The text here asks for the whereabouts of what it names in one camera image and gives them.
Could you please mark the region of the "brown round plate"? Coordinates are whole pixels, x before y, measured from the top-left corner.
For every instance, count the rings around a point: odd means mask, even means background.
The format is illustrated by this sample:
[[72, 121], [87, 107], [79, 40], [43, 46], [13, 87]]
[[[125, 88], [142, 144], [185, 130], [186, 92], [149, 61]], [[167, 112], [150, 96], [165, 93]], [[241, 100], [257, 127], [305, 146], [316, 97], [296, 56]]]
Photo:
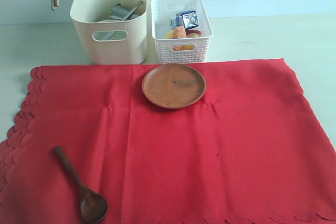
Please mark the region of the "brown round plate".
[[197, 69], [179, 63], [156, 66], [142, 80], [144, 96], [151, 103], [171, 110], [196, 103], [206, 88], [206, 80]]

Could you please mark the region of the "yellow cheese wedge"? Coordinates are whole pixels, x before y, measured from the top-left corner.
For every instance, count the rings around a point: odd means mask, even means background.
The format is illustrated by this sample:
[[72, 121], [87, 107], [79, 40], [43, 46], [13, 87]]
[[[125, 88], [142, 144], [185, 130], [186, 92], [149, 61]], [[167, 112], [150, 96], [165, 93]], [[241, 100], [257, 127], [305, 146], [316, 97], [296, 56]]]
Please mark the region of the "yellow cheese wedge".
[[187, 50], [187, 51], [190, 51], [190, 50], [193, 50], [195, 48], [194, 45], [183, 45], [181, 50]]

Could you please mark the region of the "yellow lemon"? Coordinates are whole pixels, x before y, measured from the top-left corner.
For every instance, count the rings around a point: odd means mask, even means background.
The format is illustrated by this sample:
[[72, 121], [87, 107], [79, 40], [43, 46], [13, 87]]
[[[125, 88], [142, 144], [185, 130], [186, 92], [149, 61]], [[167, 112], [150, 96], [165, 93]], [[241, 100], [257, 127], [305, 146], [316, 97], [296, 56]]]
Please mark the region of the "yellow lemon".
[[173, 38], [173, 30], [170, 30], [168, 31], [166, 34], [165, 34], [165, 39], [172, 39]]

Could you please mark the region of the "fried chicken nugget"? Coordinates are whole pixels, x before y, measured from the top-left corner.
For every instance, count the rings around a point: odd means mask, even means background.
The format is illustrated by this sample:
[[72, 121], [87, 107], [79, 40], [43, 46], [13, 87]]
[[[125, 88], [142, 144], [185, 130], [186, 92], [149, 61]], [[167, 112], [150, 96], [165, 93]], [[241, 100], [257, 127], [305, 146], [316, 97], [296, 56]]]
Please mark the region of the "fried chicken nugget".
[[[186, 30], [184, 26], [178, 26], [173, 30], [172, 39], [187, 38]], [[173, 47], [174, 51], [183, 50], [183, 45], [177, 45]]]

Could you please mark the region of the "red sausage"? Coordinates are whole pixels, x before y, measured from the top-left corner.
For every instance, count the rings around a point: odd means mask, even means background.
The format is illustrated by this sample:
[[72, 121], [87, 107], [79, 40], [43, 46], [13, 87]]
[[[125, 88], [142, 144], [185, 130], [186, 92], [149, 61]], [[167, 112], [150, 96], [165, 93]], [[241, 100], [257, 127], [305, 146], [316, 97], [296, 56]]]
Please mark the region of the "red sausage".
[[202, 32], [199, 30], [186, 30], [186, 35], [189, 33], [198, 33], [200, 36], [202, 35]]

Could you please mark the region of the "blue white milk carton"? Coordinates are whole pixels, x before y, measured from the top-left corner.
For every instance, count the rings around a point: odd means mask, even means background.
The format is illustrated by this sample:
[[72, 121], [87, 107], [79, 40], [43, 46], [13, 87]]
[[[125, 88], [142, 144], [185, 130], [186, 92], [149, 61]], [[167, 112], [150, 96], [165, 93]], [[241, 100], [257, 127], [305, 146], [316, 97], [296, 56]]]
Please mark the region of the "blue white milk carton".
[[170, 28], [174, 30], [178, 26], [183, 26], [190, 30], [198, 27], [198, 16], [195, 10], [186, 10], [179, 12], [170, 20]]

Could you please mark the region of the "red scalloped tablecloth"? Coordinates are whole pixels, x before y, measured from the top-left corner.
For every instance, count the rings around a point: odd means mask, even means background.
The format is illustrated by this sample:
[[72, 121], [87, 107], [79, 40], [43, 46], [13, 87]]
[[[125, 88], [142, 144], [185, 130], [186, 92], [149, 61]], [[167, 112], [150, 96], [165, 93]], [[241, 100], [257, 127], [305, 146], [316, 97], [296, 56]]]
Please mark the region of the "red scalloped tablecloth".
[[335, 223], [335, 150], [282, 59], [196, 63], [204, 96], [165, 110], [149, 65], [42, 66], [1, 144], [1, 223], [82, 223], [74, 181], [104, 223]]

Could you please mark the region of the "stainless steel cup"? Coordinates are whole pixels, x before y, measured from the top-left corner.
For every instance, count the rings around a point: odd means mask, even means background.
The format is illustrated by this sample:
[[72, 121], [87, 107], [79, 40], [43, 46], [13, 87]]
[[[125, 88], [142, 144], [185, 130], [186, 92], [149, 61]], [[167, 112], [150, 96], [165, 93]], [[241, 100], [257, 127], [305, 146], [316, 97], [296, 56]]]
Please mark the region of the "stainless steel cup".
[[110, 19], [122, 20], [130, 10], [121, 4], [116, 4], [112, 8]]

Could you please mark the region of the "dark wooden spoon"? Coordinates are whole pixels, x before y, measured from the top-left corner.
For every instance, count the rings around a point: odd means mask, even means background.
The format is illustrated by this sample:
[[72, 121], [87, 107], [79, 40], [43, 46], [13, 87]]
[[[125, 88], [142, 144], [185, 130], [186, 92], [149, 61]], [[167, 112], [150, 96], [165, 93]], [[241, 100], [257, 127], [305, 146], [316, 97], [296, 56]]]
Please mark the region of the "dark wooden spoon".
[[79, 191], [79, 210], [83, 221], [98, 223], [103, 220], [109, 209], [107, 200], [81, 181], [68, 155], [61, 146], [54, 147], [54, 152], [77, 185]]

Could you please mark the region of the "metal butter knife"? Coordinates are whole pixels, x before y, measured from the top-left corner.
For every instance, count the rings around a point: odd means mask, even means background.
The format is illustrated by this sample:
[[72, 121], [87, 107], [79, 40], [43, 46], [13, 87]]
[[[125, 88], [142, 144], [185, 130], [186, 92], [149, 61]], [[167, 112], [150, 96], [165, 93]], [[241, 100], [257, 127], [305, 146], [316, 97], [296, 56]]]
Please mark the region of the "metal butter knife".
[[130, 11], [124, 16], [122, 20], [116, 20], [116, 19], [107, 19], [103, 20], [103, 23], [107, 22], [121, 22], [121, 21], [127, 21], [131, 19], [138, 18], [140, 15], [136, 14], [135, 12], [138, 10], [138, 8], [143, 4], [143, 1], [139, 1], [132, 9], [129, 9]]

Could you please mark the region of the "white perforated plastic basket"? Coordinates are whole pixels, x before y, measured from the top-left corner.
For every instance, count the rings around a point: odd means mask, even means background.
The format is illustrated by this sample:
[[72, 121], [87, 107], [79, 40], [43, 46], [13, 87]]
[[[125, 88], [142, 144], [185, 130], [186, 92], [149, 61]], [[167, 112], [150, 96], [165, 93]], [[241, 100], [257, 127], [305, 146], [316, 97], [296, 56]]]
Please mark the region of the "white perforated plastic basket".
[[[195, 11], [198, 26], [173, 38], [176, 16]], [[213, 35], [202, 0], [151, 0], [152, 37], [158, 63], [204, 62]]]

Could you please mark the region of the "cream plastic storage bin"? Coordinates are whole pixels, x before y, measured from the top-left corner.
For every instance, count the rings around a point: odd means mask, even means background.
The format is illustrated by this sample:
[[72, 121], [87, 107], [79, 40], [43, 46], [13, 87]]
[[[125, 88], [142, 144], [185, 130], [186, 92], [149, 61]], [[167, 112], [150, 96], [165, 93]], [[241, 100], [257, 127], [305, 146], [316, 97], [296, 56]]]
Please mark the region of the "cream plastic storage bin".
[[[120, 3], [132, 9], [139, 1], [143, 4], [135, 12], [140, 16], [121, 22], [107, 22], [114, 5]], [[100, 65], [140, 64], [146, 59], [147, 0], [73, 0], [70, 17], [90, 62]], [[96, 41], [95, 31], [124, 30], [125, 40]]]

